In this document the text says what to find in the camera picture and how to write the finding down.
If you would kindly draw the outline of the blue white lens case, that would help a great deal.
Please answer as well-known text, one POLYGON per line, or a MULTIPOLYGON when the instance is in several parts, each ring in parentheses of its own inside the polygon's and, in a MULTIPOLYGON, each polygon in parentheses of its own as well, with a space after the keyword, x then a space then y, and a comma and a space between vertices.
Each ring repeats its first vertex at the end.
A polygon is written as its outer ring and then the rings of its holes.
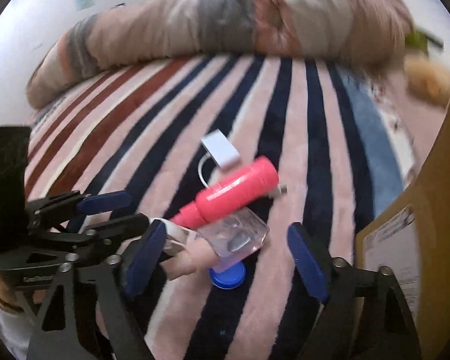
POLYGON ((225 271, 216 272, 213 268, 208 270, 212 284, 219 289, 236 289, 245 280, 246 268, 243 262, 238 262, 225 271))

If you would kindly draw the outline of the brown plush toy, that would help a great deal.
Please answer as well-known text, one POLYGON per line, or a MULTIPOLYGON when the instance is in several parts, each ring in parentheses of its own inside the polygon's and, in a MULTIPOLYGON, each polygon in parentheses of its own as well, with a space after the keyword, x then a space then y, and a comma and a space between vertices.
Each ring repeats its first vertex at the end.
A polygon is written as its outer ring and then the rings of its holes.
POLYGON ((409 91, 419 99, 446 108, 450 101, 450 69, 420 55, 403 61, 409 91))

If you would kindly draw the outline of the pink red spray bottle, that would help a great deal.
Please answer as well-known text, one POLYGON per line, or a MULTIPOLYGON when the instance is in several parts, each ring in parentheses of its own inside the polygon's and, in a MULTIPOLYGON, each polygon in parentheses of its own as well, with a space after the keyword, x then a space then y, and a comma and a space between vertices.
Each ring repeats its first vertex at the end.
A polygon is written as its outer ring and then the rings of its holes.
POLYGON ((261 156, 212 186, 202 189, 194 201, 179 209, 170 221, 197 230, 269 194, 279 185, 272 162, 261 156))

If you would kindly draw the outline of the rolled beige quilt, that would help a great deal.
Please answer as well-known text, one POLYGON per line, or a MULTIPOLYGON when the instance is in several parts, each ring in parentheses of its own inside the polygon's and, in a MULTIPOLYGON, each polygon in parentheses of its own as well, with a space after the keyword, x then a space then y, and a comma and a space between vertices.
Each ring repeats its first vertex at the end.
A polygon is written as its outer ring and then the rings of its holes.
POLYGON ((368 68, 400 54, 413 19, 401 0, 150 0, 63 33, 26 85, 35 109, 100 72, 200 53, 333 59, 368 68))

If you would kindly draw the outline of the white usb adapter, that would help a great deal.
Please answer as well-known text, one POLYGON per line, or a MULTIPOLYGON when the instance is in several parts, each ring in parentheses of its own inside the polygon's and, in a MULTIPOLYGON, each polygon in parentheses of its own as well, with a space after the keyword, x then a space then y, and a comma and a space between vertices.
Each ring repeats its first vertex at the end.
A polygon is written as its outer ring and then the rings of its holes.
MULTIPOLYGON (((201 144, 205 148, 206 155, 205 160, 200 161, 197 171, 199 178, 201 182, 204 184, 205 188, 209 186, 207 185, 207 183, 205 183, 202 168, 207 159, 212 159, 218 166, 218 169, 222 171, 232 170, 241 164, 241 155, 239 154, 237 148, 225 137, 225 135, 220 130, 214 130, 212 133, 209 133, 206 136, 204 136, 201 139, 201 144)), ((272 191, 270 191, 265 197, 269 198, 280 197, 286 194, 287 192, 288 187, 285 184, 281 184, 279 180, 279 185, 275 189, 272 189, 272 191)))

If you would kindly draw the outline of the cardboard box with label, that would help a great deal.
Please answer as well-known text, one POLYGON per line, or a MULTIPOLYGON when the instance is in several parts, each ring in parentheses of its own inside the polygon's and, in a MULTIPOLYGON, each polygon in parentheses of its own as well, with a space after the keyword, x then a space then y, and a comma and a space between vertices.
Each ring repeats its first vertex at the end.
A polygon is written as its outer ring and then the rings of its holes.
POLYGON ((423 359, 450 359, 450 102, 416 178, 355 244, 359 267, 396 275, 423 359))

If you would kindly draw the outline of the mauve bed sheet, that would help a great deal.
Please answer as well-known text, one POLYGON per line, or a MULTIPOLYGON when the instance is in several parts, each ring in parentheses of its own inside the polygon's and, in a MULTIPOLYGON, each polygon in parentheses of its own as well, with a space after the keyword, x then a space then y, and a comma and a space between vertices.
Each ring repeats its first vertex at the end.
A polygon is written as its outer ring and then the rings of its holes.
POLYGON ((446 110, 412 94, 402 72, 391 72, 372 83, 376 101, 390 128, 404 182, 408 185, 431 152, 446 110))

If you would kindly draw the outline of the clear bottle pink cap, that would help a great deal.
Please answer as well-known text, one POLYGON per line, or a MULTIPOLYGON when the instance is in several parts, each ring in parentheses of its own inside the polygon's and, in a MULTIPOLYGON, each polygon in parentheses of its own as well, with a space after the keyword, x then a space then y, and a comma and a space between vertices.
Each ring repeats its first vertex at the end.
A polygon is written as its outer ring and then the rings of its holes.
POLYGON ((161 263, 167 279, 213 269, 217 273, 263 247, 270 229, 250 209, 243 208, 196 232, 196 238, 161 263))

